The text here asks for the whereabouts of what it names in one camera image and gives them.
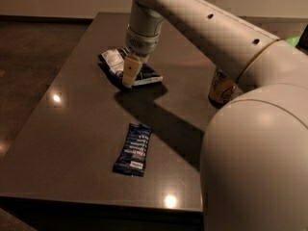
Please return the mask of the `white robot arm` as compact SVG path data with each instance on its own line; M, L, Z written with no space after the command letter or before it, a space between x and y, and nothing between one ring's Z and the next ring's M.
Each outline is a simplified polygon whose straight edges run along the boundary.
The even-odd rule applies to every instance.
M307 57L204 0L133 0L129 32L168 20L242 91L209 122L200 155L206 231L307 231Z

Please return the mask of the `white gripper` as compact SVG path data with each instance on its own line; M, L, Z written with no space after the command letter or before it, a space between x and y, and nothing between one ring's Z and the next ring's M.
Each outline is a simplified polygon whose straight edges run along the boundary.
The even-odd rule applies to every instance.
M133 31L131 27L126 30L125 44L134 55L128 55L124 59L122 84L131 88L139 74L142 63L147 63L149 56L155 50L159 41L157 36L142 36Z

